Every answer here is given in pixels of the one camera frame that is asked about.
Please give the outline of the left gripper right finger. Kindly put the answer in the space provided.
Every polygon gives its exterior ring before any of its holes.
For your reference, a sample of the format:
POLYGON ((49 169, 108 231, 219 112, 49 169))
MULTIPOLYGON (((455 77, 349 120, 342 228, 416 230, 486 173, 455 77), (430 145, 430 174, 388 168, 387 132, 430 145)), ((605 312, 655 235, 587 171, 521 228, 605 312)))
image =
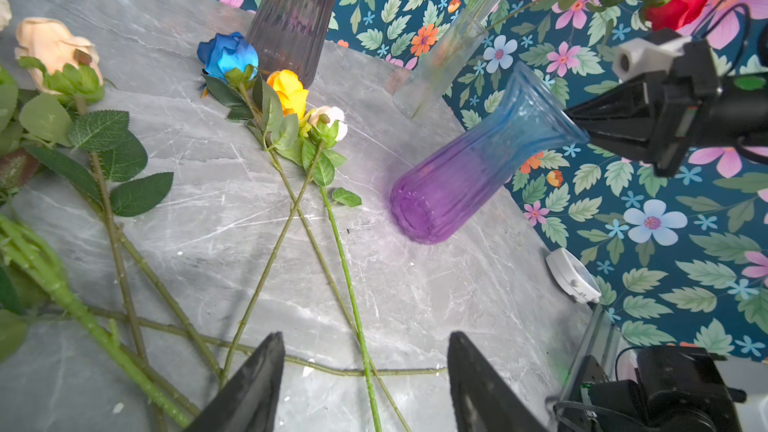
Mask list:
POLYGON ((546 431, 468 336, 460 331, 450 335, 448 373, 459 432, 546 431))

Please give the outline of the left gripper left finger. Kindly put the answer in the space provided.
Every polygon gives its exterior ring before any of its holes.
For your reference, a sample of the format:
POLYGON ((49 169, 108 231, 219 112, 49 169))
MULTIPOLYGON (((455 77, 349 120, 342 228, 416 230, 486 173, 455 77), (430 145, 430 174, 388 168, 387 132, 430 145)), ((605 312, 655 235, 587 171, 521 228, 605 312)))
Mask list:
POLYGON ((269 334, 184 432, 272 432, 284 359, 282 333, 269 334))

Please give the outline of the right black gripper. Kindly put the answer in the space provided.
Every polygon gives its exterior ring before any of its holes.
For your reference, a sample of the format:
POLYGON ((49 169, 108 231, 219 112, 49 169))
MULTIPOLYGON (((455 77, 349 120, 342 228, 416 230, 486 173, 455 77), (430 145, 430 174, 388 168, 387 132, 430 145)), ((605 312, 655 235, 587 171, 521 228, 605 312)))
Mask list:
POLYGON ((767 162, 767 75, 720 76, 706 41, 688 43, 668 72, 648 72, 565 114, 590 142, 671 177, 691 148, 730 147, 767 162))

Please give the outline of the purple glass vase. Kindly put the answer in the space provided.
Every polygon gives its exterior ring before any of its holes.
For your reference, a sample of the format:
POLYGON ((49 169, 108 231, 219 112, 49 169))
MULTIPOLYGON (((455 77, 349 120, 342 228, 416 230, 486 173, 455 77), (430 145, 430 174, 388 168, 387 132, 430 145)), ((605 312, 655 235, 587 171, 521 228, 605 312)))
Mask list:
POLYGON ((490 116, 395 181, 390 194, 395 224, 415 242, 443 242, 528 159, 588 140, 532 69, 517 64, 490 116))

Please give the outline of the clear ribbed glass vase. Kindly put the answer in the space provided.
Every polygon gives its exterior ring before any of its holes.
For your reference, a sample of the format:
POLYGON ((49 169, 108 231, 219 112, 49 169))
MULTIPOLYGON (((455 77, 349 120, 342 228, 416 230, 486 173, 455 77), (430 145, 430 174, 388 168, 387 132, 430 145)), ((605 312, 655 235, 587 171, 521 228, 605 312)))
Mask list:
POLYGON ((419 59, 411 75, 393 94, 394 104, 408 118, 431 109, 488 35, 487 19, 501 0, 464 0, 458 17, 419 59))

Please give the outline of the white rosebud flower stem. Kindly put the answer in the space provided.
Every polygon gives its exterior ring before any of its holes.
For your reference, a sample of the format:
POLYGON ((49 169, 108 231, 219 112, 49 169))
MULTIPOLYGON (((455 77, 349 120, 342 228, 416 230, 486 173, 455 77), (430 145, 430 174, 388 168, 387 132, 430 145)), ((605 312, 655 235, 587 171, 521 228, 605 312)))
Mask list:
MULTIPOLYGON (((338 107, 321 106, 310 110, 305 115, 308 139, 317 147, 316 152, 323 156, 326 151, 331 151, 333 147, 346 136, 347 125, 345 124, 344 112, 338 107)), ((320 194, 326 209, 328 220, 331 224, 337 251, 342 265, 347 293, 350 299, 352 317, 354 318, 353 330, 360 347, 364 377, 366 381, 367 395, 370 412, 373 420, 373 427, 376 432, 382 431, 382 423, 379 414, 378 402, 375 391, 375 374, 373 363, 368 351, 366 338, 364 335, 362 321, 356 300, 354 284, 349 270, 349 264, 346 252, 342 243, 339 228, 335 214, 332 210, 330 194, 328 187, 334 179, 329 178, 325 172, 316 172, 316 166, 309 168, 310 177, 319 186, 320 194)))

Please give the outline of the orange rose flower stem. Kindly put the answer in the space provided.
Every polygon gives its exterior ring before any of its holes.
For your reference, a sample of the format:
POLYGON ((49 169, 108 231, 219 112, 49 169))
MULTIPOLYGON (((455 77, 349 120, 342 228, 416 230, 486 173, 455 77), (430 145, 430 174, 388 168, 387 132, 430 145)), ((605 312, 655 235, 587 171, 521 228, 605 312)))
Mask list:
POLYGON ((295 194, 291 184, 280 164, 278 153, 294 145, 300 136, 302 117, 306 113, 308 91, 299 80, 296 73, 290 70, 280 70, 271 73, 267 78, 258 77, 251 90, 244 83, 238 85, 238 93, 249 107, 253 115, 250 128, 260 141, 262 149, 271 160, 271 165, 278 172, 288 192, 291 209, 284 222, 282 230, 270 253, 259 282, 246 307, 242 319, 230 344, 225 359, 221 379, 226 381, 240 340, 245 332, 253 309, 266 284, 270 271, 277 259, 279 250, 291 226, 294 216, 300 209, 298 203, 301 194, 295 194))

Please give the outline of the cream rose flower bunch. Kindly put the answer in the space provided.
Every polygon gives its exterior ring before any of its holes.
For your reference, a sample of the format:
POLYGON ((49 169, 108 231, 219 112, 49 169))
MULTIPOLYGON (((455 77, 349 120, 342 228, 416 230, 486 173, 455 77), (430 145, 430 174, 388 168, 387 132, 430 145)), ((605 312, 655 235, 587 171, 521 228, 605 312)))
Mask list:
POLYGON ((56 19, 29 17, 16 27, 18 64, 34 88, 1 76, 1 196, 8 199, 39 168, 65 178, 95 210, 112 250, 118 287, 134 345, 127 348, 114 326, 102 326, 71 289, 51 246, 21 221, 1 219, 1 302, 21 307, 15 285, 26 280, 77 321, 146 394, 160 422, 184 429, 204 410, 183 398, 148 364, 146 345, 128 284, 125 256, 134 247, 118 226, 121 217, 142 215, 169 194, 170 172, 145 174, 148 157, 130 132, 130 116, 101 110, 105 93, 95 45, 56 19))

